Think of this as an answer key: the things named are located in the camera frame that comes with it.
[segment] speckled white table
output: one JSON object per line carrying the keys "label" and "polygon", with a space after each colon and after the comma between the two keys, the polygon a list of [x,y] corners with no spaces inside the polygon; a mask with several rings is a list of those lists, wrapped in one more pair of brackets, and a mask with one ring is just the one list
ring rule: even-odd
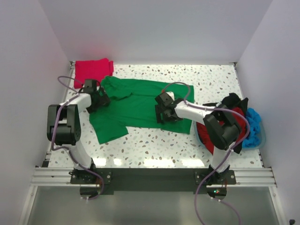
{"label": "speckled white table", "polygon": [[[197,104],[219,102],[231,92],[242,96],[232,65],[115,65],[114,71],[119,78],[188,83],[194,86]],[[73,94],[69,91],[67,98]],[[81,141],[97,167],[208,167],[212,159],[199,146],[193,125],[190,135],[128,127],[128,135],[100,145],[86,111],[80,114],[80,122]],[[230,164],[231,168],[262,167],[259,150],[233,153]],[[72,166],[64,151],[52,152],[48,167]]]}

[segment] blue fuzzy towel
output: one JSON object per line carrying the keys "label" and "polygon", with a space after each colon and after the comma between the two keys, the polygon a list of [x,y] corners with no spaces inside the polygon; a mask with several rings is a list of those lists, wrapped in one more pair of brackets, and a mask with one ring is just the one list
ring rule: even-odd
{"label": "blue fuzzy towel", "polygon": [[248,137],[243,140],[242,147],[253,148],[261,143],[261,140],[257,137],[257,134],[259,134],[261,131],[259,123],[262,121],[262,119],[260,115],[252,108],[248,108],[246,112],[246,119],[250,124],[250,133]]}

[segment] folded red cloth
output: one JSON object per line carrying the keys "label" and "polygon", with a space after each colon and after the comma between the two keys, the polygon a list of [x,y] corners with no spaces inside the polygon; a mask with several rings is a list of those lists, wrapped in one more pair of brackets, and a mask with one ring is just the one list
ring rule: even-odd
{"label": "folded red cloth", "polygon": [[[235,107],[232,110],[245,116],[243,111],[238,107]],[[235,114],[233,114],[233,116],[236,119],[236,121],[238,122],[238,124],[240,125],[240,127],[242,128],[242,132],[240,133],[238,140],[237,140],[237,141],[239,141],[245,135],[247,126],[246,126],[246,122],[241,117],[239,117]],[[208,135],[206,127],[201,123],[197,123],[197,131],[200,136],[200,139],[202,140],[202,143],[205,145],[207,150],[210,151],[211,154],[214,154],[214,145],[210,140],[210,137]]]}
{"label": "folded red cloth", "polygon": [[[75,63],[75,79],[84,83],[85,79],[94,79],[99,82],[105,76],[113,75],[113,61],[107,58],[101,60],[76,61]],[[81,88],[79,82],[74,81],[74,88]]]}

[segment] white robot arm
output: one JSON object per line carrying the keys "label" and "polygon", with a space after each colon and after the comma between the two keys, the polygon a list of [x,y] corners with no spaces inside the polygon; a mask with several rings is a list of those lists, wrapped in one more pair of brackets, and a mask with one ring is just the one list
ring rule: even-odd
{"label": "white robot arm", "polygon": [[[241,127],[233,115],[229,112],[211,112],[212,110],[209,110],[215,107],[196,105],[188,101],[185,102],[183,99],[174,99],[172,92],[162,92],[155,100],[157,102],[155,109],[158,123],[185,118],[206,126],[210,140],[214,144],[214,154],[210,167],[212,170],[216,169],[235,144],[241,132]],[[226,109],[226,106],[219,105],[218,108]],[[227,170],[229,170],[228,158],[217,169],[217,173],[222,174]]]}
{"label": "white robot arm", "polygon": [[[94,112],[99,107],[107,106],[110,103],[109,97],[106,95],[103,88],[97,90],[96,80],[86,80],[84,87],[79,91],[78,97],[69,102],[67,100],[59,105],[50,105],[48,107],[48,122],[47,122],[47,137],[51,141],[55,132],[55,144],[63,145],[68,149],[68,154],[72,158],[74,168],[83,170],[91,168],[92,158],[85,151],[81,141],[81,126],[79,113],[87,110],[89,113]],[[57,129],[54,130],[58,109],[63,107]]]}

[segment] white wall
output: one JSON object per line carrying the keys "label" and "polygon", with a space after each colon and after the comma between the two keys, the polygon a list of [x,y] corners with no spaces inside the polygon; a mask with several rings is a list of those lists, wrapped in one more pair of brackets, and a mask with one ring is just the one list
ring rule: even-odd
{"label": "white wall", "polygon": [[18,222],[69,62],[37,0],[0,1],[0,224]]}
{"label": "white wall", "polygon": [[40,0],[69,60],[236,62],[271,0]]}
{"label": "white wall", "polygon": [[300,222],[300,1],[273,0],[238,62],[250,105],[262,116],[271,165],[289,219]]}

